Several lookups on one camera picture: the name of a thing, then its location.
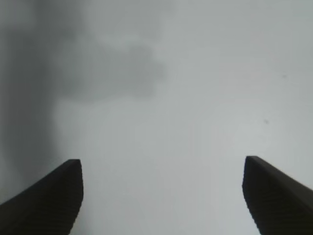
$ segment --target dark silhouette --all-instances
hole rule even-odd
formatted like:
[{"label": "dark silhouette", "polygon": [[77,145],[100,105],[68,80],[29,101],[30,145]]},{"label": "dark silhouette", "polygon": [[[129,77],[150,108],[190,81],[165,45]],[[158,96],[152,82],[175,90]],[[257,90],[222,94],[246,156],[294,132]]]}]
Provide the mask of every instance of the dark silhouette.
[{"label": "dark silhouette", "polygon": [[68,160],[0,205],[0,234],[68,235],[83,197],[80,160]]},{"label": "dark silhouette", "polygon": [[261,234],[313,234],[311,189],[256,156],[246,158],[242,187]]}]

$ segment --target ridged surface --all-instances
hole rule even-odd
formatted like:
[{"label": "ridged surface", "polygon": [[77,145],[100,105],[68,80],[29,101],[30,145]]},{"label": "ridged surface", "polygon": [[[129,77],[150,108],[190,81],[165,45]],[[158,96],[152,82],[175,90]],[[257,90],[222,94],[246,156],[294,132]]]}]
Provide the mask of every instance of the ridged surface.
[{"label": "ridged surface", "polygon": [[0,235],[68,235],[83,194],[80,160],[68,160],[0,205]]},{"label": "ridged surface", "polygon": [[313,192],[264,160],[246,158],[243,193],[262,235],[313,235]]}]

